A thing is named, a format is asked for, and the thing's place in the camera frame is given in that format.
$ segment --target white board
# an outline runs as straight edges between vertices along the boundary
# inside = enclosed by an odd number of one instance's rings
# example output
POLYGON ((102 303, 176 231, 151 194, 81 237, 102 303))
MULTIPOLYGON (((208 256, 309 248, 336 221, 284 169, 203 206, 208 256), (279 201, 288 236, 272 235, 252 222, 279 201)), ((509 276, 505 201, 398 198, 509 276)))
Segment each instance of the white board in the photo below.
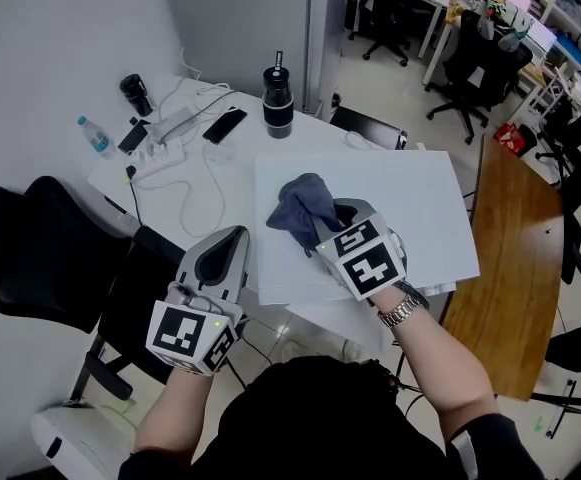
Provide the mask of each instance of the white board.
POLYGON ((407 281, 416 288, 479 275, 463 197, 446 152, 350 151, 259 155, 256 159, 256 254, 259 303, 313 303, 349 298, 314 253, 290 233, 268 228, 281 187, 297 176, 321 176, 334 198, 365 199, 403 240, 407 281))

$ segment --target power strip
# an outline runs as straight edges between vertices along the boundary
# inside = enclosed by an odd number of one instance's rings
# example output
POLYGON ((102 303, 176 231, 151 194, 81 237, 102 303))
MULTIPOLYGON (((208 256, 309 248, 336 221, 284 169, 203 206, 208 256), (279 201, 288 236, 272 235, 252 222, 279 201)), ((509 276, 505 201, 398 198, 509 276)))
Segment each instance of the power strip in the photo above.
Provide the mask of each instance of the power strip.
POLYGON ((133 176, 133 181, 138 181, 148 176, 182 164, 186 160, 186 153, 180 140, 174 139, 164 146, 156 146, 152 156, 146 155, 143 151, 133 151, 130 155, 129 165, 133 165, 137 172, 133 176))

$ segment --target black thermos bottle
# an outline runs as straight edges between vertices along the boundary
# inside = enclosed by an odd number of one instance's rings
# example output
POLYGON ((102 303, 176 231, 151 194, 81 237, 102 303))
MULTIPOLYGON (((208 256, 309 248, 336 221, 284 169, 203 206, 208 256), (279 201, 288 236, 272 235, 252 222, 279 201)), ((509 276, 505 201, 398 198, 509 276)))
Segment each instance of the black thermos bottle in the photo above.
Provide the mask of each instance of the black thermos bottle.
POLYGON ((141 117, 146 117, 152 112, 152 105, 148 100, 148 91, 139 75, 129 75, 121 80, 119 89, 132 104, 141 117))
POLYGON ((290 72, 281 66, 283 52, 277 52, 277 61, 263 72, 263 117, 268 125, 268 134, 283 139, 292 131, 294 96, 290 91, 290 72))

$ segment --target hand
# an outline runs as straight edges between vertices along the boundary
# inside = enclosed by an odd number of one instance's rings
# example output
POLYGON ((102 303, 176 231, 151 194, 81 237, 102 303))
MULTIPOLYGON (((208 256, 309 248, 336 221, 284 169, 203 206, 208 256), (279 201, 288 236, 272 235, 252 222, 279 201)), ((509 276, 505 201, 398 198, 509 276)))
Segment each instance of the hand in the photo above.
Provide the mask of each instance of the hand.
POLYGON ((403 302, 406 294, 394 285, 387 286, 380 292, 370 296, 370 300, 381 313, 390 313, 403 302))

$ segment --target gray cloth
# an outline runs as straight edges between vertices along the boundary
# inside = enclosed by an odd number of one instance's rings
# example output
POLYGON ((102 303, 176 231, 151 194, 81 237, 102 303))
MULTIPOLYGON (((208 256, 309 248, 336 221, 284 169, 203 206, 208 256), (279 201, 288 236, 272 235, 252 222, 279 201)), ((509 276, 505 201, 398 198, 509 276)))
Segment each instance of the gray cloth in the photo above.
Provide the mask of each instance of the gray cloth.
POLYGON ((266 225, 289 231, 310 256, 309 251, 314 251, 320 243, 312 216, 321 217, 331 231, 345 229, 337 219, 332 194, 325 182, 318 174, 305 173, 281 188, 279 204, 266 225))

